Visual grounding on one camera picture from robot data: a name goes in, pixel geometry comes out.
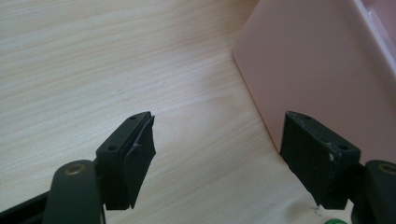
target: screw hole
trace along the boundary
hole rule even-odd
[[[109,151],[114,151],[114,150],[116,150],[116,149],[117,149],[116,146],[111,146],[111,147],[108,147],[108,148],[107,148],[107,150],[109,150]]]
[[[389,164],[379,164],[379,169],[390,175],[396,175],[396,167]]]
[[[349,147],[346,146],[338,146],[341,150],[349,150]]]

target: black plastic part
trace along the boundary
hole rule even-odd
[[[0,223],[38,224],[42,222],[48,193],[40,194],[0,214]]]
[[[105,223],[92,161],[73,161],[56,171],[52,179],[43,223]]]
[[[347,171],[359,165],[361,151],[315,119],[286,112],[280,155],[312,194],[317,205],[345,209]]]
[[[134,208],[155,155],[154,117],[140,113],[125,120],[96,151],[96,168],[107,210]]]
[[[387,161],[368,161],[364,189],[380,224],[396,223],[396,165]]]

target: wooden surface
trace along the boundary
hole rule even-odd
[[[232,57],[256,0],[2,1],[0,211],[156,115],[135,210],[108,223],[324,223],[277,155]]]

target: pink cardboard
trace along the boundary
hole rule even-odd
[[[395,28],[381,22],[395,14],[380,16],[396,10],[364,4],[261,0],[248,19],[233,56],[278,149],[291,110],[359,147],[363,162],[396,162]]]

